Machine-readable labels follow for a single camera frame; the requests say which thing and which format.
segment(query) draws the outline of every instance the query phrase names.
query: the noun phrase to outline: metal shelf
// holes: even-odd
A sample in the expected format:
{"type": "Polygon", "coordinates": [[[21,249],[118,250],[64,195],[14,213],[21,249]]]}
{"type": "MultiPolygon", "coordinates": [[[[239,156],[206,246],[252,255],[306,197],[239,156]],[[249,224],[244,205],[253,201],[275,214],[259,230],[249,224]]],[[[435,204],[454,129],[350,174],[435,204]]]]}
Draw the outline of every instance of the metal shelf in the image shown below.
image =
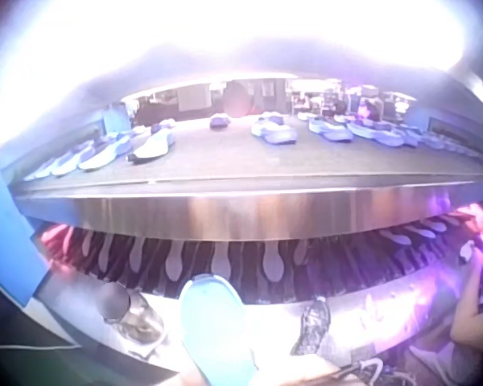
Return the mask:
{"type": "Polygon", "coordinates": [[[293,117],[298,142],[268,146],[250,134],[254,119],[224,132],[208,120],[180,122],[161,159],[132,166],[120,158],[95,172],[22,183],[16,203],[26,216],[103,232],[276,240],[385,228],[483,199],[475,158],[362,138],[331,143],[293,117]]]}

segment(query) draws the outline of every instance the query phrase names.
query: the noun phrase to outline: blue panel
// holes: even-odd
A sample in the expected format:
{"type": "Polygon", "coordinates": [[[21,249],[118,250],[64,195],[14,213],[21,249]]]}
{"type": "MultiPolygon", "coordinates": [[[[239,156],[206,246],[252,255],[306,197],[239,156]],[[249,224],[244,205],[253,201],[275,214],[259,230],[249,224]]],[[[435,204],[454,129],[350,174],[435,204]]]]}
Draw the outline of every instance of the blue panel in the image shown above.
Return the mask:
{"type": "Polygon", "coordinates": [[[124,104],[111,105],[104,111],[106,133],[120,133],[130,130],[130,119],[124,104]]]}
{"type": "Polygon", "coordinates": [[[20,306],[28,303],[48,271],[31,242],[32,231],[0,174],[0,286],[20,306]]]}

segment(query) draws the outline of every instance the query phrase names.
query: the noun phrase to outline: blue sole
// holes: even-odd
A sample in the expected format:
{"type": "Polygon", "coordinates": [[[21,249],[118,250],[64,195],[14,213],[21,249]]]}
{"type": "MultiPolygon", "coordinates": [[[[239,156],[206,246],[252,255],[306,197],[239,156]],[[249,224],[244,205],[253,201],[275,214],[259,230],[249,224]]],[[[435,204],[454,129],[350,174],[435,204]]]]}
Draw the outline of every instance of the blue sole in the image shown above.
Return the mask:
{"type": "Polygon", "coordinates": [[[183,342],[212,386],[246,386],[254,366],[246,338],[246,313],[234,288],[222,277],[199,275],[180,295],[183,342]]]}

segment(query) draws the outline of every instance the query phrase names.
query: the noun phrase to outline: conveyor belt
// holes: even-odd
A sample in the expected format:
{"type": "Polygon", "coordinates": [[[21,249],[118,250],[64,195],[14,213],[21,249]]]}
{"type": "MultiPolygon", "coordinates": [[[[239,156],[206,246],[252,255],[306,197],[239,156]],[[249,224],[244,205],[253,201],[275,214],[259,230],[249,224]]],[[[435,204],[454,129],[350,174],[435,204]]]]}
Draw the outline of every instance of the conveyor belt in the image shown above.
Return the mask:
{"type": "Polygon", "coordinates": [[[473,237],[462,217],[308,240],[211,242],[160,240],[57,225],[42,241],[57,264],[102,281],[177,298],[201,273],[228,279],[245,304],[307,301],[341,296],[412,274],[459,256],[473,237]],[[396,236],[408,245],[392,240],[396,236]]]}
{"type": "MultiPolygon", "coordinates": [[[[125,158],[119,158],[101,170],[76,170],[61,179],[24,183],[22,190],[146,182],[197,181],[200,184],[223,180],[229,183],[233,179],[280,179],[282,189],[286,189],[286,179],[290,177],[483,176],[483,163],[474,158],[433,150],[422,144],[416,149],[396,149],[363,138],[354,138],[351,143],[328,142],[309,132],[308,125],[295,117],[287,117],[286,123],[299,131],[297,143],[269,146],[250,134],[255,119],[234,120],[225,131],[211,130],[207,119],[179,122],[175,128],[175,147],[161,159],[133,166],[125,158]]],[[[146,138],[135,138],[134,148],[141,146],[146,138]]]]}

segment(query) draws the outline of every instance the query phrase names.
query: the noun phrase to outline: shoe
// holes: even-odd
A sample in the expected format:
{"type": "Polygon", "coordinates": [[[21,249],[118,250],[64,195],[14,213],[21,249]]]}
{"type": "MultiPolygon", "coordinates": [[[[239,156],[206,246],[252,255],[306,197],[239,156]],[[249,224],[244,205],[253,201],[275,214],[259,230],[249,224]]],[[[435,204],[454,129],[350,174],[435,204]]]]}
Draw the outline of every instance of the shoe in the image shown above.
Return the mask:
{"type": "Polygon", "coordinates": [[[397,133],[386,130],[376,130],[374,140],[389,147],[400,147],[404,145],[404,138],[397,133]]]}
{"type": "Polygon", "coordinates": [[[310,119],[315,118],[316,115],[313,113],[298,113],[297,118],[301,121],[309,121],[310,119]]]}
{"type": "Polygon", "coordinates": [[[374,130],[369,125],[365,125],[361,120],[350,121],[347,124],[347,128],[358,137],[366,138],[366,139],[374,139],[374,134],[376,130],[374,130]]]}
{"type": "Polygon", "coordinates": [[[209,128],[210,129],[224,129],[229,126],[231,120],[227,114],[214,114],[209,118],[209,128]]]}
{"type": "Polygon", "coordinates": [[[299,340],[291,355],[316,354],[331,326],[331,314],[324,297],[316,298],[300,320],[299,340]]]}
{"type": "Polygon", "coordinates": [[[444,148],[444,143],[440,139],[433,137],[430,134],[424,134],[422,136],[422,142],[435,150],[442,150],[444,148]]]}
{"type": "Polygon", "coordinates": [[[333,142],[350,142],[353,140],[353,133],[345,127],[344,122],[330,118],[316,117],[309,121],[309,129],[321,137],[333,142]]]}
{"type": "Polygon", "coordinates": [[[87,161],[81,162],[78,167],[81,170],[91,171],[100,169],[103,166],[109,165],[118,156],[123,155],[132,150],[132,144],[130,143],[130,136],[117,135],[116,140],[109,143],[109,139],[106,138],[105,148],[97,152],[93,157],[87,161]]]}
{"type": "Polygon", "coordinates": [[[156,125],[152,125],[151,133],[155,134],[161,129],[173,129],[175,127],[175,120],[174,119],[165,119],[156,125]]]}
{"type": "Polygon", "coordinates": [[[224,278],[203,274],[180,294],[183,344],[212,386],[247,386],[257,372],[248,342],[246,311],[224,278]]]}
{"type": "Polygon", "coordinates": [[[260,118],[259,119],[264,119],[264,120],[267,120],[267,121],[271,121],[271,122],[274,122],[278,125],[284,125],[284,117],[282,114],[280,113],[276,113],[275,111],[273,112],[264,112],[263,114],[261,114],[260,118]]]}
{"type": "Polygon", "coordinates": [[[68,173],[73,172],[77,165],[87,161],[97,152],[96,147],[93,145],[93,141],[86,142],[87,146],[82,148],[80,151],[75,153],[67,162],[59,165],[54,170],[52,170],[52,175],[56,177],[62,177],[68,173]]]}
{"type": "Polygon", "coordinates": [[[414,136],[408,134],[405,130],[393,128],[392,133],[400,135],[404,141],[405,146],[409,147],[417,147],[419,146],[419,140],[416,139],[414,136]]]}
{"type": "Polygon", "coordinates": [[[271,145],[292,145],[297,142],[297,132],[288,125],[258,119],[251,127],[252,135],[271,145]]]}
{"type": "Polygon", "coordinates": [[[175,139],[172,131],[170,129],[161,129],[157,133],[152,134],[147,141],[133,153],[128,154],[126,159],[134,164],[152,161],[168,153],[170,146],[173,145],[174,142],[175,139]]]}

